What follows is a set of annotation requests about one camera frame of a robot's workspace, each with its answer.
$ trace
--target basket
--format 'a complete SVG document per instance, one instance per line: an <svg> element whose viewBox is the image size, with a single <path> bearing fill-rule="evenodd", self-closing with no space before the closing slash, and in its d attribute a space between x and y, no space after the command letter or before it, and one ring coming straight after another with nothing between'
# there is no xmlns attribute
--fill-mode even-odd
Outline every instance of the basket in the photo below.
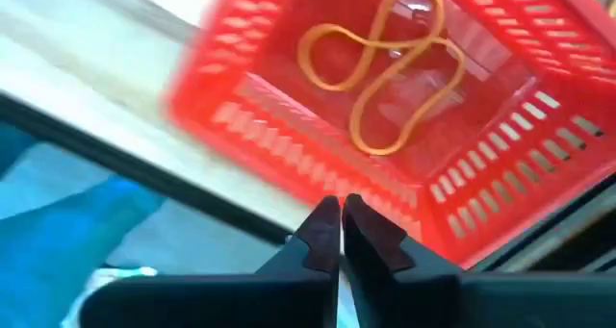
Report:
<svg viewBox="0 0 616 328"><path fill-rule="evenodd" d="M218 0L174 87L173 119L309 203L362 194L463 267L613 172L616 30L594 0L444 0L440 37L465 53L462 82L398 152L358 150L347 129L356 96L403 53L378 51L365 82L337 92L303 74L297 43L323 22L366 34L380 2ZM382 37L424 36L434 2L397 0ZM340 81L362 50L323 38L315 70ZM389 80L363 115L366 142L396 139L456 65L434 45Z"/></svg>

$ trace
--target gray surface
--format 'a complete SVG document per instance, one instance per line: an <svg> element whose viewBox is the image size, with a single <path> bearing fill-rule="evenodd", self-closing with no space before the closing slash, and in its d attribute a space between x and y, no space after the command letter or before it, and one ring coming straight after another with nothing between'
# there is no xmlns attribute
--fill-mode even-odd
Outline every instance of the gray surface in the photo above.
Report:
<svg viewBox="0 0 616 328"><path fill-rule="evenodd" d="M109 175L105 168L55 146L37 145L0 182L0 218L83 191ZM250 272L275 250L236 228L168 200L126 236L108 262L149 265L172 274Z"/></svg>

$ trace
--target red plastic basket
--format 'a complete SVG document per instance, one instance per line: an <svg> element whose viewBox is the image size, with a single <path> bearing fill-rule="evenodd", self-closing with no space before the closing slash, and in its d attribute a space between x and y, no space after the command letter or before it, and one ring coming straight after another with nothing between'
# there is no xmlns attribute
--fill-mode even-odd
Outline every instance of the red plastic basket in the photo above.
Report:
<svg viewBox="0 0 616 328"><path fill-rule="evenodd" d="M614 170L616 30L594 0L445 0L446 30L467 56L462 83L395 154L349 140L364 87L317 88L299 69L312 26L366 34L381 0L219 0L171 99L179 124L311 203L361 193L410 235L471 266ZM398 0L383 38L422 36L433 0ZM340 81L362 46L331 36L316 70ZM367 81L400 53L382 51ZM363 137L387 145L456 66L430 48L370 103Z"/></svg>

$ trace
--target blue fabric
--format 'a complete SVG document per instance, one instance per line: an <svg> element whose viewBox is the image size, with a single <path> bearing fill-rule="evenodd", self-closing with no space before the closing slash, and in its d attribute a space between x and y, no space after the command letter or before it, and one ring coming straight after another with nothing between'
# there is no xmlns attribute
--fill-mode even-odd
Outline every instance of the blue fabric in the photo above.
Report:
<svg viewBox="0 0 616 328"><path fill-rule="evenodd" d="M0 327L58 327L90 275L163 201L113 177L0 220Z"/></svg>
<svg viewBox="0 0 616 328"><path fill-rule="evenodd" d="M0 122L0 178L37 140L11 125Z"/></svg>

